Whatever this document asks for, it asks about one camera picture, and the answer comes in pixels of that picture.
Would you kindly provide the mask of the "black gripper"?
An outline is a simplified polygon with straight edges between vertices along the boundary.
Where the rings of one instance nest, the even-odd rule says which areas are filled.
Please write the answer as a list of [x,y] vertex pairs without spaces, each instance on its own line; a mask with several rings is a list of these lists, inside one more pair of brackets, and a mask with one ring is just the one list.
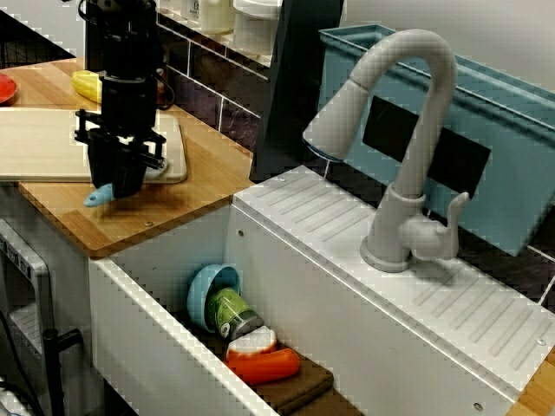
[[156,80],[101,76],[90,90],[101,99],[101,111],[75,113],[75,140],[88,146],[92,183],[104,198],[137,193],[146,168],[161,169],[167,140],[154,131]]

